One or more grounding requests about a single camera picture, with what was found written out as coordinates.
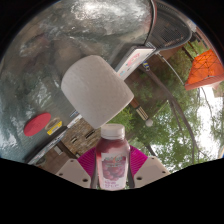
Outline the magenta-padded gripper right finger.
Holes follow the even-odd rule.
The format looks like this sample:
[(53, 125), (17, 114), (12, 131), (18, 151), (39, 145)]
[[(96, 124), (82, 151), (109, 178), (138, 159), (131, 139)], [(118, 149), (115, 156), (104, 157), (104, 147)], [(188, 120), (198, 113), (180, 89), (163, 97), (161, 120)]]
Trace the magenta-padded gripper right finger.
[(139, 149), (130, 147), (128, 168), (130, 189), (141, 188), (169, 174), (170, 172), (156, 156), (146, 156)]

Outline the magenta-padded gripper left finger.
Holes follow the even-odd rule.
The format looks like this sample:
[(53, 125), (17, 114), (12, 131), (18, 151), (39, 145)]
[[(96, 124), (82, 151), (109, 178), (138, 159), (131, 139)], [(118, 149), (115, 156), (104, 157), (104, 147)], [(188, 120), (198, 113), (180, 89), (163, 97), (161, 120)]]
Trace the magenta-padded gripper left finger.
[(56, 175), (83, 188), (96, 189), (98, 174), (95, 149), (88, 150), (78, 159), (69, 159)]

